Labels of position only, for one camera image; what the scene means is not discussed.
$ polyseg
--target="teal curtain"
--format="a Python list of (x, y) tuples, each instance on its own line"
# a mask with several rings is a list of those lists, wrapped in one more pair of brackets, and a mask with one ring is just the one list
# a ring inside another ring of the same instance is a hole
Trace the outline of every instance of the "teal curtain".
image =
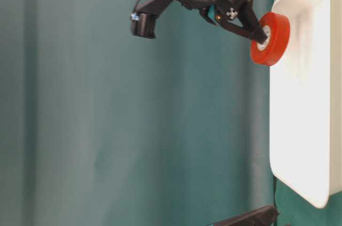
[[(205, 225), (273, 203), (269, 69), (175, 2), (0, 0), (1, 225)], [(258, 17), (273, 0), (255, 0)]]
[(281, 214), (277, 225), (342, 225), (342, 193), (330, 197), (325, 209), (316, 209), (281, 181), (277, 181), (275, 203)]

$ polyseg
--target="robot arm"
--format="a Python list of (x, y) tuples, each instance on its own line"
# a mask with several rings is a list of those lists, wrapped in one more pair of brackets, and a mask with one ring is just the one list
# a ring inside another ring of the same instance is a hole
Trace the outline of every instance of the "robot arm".
[[(174, 0), (149, 0), (137, 5), (131, 17), (133, 35), (155, 38), (157, 18)], [(237, 35), (263, 43), (267, 36), (253, 11), (253, 0), (177, 0), (189, 10), (197, 9), (209, 23)], [(238, 19), (242, 27), (232, 23)]]

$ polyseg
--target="red tape roll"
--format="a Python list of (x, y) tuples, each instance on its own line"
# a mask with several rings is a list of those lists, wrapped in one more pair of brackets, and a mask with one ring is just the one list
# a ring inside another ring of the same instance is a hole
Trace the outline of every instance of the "red tape roll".
[(283, 56), (290, 39), (290, 22), (284, 15), (269, 12), (260, 20), (269, 37), (264, 44), (253, 40), (251, 57), (254, 63), (266, 66), (276, 64)]

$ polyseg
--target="white plastic bin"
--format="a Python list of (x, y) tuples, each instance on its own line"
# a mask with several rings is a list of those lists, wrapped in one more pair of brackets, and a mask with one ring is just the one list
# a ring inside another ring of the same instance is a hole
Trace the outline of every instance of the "white plastic bin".
[(277, 0), (291, 24), (270, 69), (274, 175), (317, 208), (342, 190), (342, 0)]

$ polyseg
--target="black bracket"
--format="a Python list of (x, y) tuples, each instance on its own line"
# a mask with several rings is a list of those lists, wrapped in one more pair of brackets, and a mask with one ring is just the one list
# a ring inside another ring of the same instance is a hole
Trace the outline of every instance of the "black bracket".
[(211, 223), (207, 226), (271, 226), (272, 223), (276, 222), (278, 215), (279, 212), (275, 207), (265, 206), (240, 216)]

